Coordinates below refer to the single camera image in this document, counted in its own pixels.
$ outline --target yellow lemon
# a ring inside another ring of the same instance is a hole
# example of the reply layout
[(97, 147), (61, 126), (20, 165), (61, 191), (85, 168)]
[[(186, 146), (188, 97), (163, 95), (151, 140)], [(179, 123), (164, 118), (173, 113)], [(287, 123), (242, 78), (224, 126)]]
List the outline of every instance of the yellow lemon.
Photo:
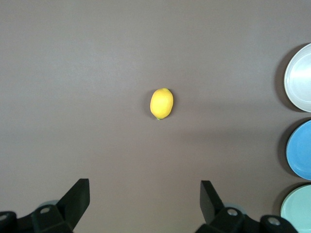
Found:
[(161, 120), (167, 117), (173, 107), (173, 95), (167, 88), (158, 89), (154, 92), (150, 102), (152, 114)]

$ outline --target gray table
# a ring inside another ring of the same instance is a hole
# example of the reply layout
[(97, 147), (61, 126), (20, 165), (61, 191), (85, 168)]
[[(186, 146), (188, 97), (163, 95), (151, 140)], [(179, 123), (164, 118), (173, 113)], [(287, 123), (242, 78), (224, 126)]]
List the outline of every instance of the gray table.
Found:
[[(191, 233), (201, 180), (256, 220), (306, 182), (285, 147), (311, 114), (283, 75), (311, 42), (311, 1), (0, 5), (0, 210), (22, 217), (89, 178), (76, 233)], [(175, 103), (158, 121), (162, 87)]]

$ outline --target mint green plate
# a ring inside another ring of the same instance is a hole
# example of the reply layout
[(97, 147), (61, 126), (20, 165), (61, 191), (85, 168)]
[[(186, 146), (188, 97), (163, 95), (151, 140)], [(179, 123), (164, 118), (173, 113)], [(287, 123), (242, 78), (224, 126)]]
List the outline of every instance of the mint green plate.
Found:
[(285, 198), (281, 217), (288, 220), (299, 233), (311, 233), (311, 185), (299, 187)]

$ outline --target dish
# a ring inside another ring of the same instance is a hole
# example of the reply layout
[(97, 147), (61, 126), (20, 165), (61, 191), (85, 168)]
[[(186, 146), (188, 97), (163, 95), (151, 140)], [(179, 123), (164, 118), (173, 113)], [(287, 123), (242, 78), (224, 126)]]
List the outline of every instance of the dish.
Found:
[(286, 157), (298, 176), (311, 180), (311, 120), (293, 132), (287, 143)]
[(311, 185), (291, 192), (283, 201), (281, 217), (288, 220), (299, 233), (311, 233)]
[(284, 87), (295, 106), (311, 112), (311, 44), (298, 51), (289, 62), (284, 75)]

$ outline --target tabletop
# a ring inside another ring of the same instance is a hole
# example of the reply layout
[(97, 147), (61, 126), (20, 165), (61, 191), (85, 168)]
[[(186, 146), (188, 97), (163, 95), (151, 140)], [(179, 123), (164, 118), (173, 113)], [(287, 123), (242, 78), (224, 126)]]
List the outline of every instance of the tabletop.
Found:
[[(192, 233), (200, 181), (253, 219), (307, 182), (286, 161), (311, 118), (284, 72), (309, 0), (1, 1), (0, 210), (22, 217), (90, 180), (76, 233)], [(157, 120), (152, 93), (168, 88)]]

